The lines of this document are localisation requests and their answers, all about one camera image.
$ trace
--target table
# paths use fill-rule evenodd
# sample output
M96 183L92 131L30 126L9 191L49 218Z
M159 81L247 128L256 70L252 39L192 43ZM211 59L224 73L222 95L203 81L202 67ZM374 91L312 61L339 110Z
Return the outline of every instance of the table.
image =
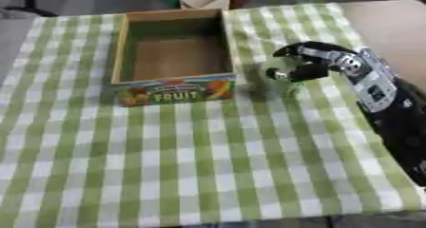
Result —
M426 6L417 0L342 5L366 44L404 79L426 90Z
M0 93L5 226L175 225L426 206L339 76L306 84L296 101L258 102L239 91L237 101L116 106L105 64L119 20L39 19L30 31ZM226 20L239 86L247 66L285 41L361 45L336 5L237 10Z

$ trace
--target green checkered tablecloth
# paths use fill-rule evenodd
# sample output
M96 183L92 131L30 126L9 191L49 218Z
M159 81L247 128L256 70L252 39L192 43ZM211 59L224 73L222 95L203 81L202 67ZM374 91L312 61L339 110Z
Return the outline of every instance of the green checkered tablecloth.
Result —
M338 5L225 13L234 100L120 107L120 15L36 19L0 92L2 227L136 227L417 210L426 196L344 79L252 101L245 68L281 46L361 46Z

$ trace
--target box label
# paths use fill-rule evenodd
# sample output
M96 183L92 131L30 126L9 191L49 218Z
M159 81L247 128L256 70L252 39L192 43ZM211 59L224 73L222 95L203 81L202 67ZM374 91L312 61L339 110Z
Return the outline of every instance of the box label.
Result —
M214 81L165 81L151 85L127 86L119 89L119 100L125 106L159 105L230 99L234 81L229 77Z

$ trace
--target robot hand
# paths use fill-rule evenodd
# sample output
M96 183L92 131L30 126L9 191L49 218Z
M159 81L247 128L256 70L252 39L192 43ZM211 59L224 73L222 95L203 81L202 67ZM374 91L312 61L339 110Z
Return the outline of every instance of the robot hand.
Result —
M266 70L274 80L299 82L338 71L352 85L364 117L408 176L426 186L426 95L398 78L369 48L359 53L337 45L302 42L283 47L274 57L300 58L288 73Z

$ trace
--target open box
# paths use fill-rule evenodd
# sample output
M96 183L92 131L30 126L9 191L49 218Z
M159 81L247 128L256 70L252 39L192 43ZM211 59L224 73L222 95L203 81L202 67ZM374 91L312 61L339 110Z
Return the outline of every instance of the open box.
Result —
M111 83L126 106L231 98L235 74L222 12L127 14Z

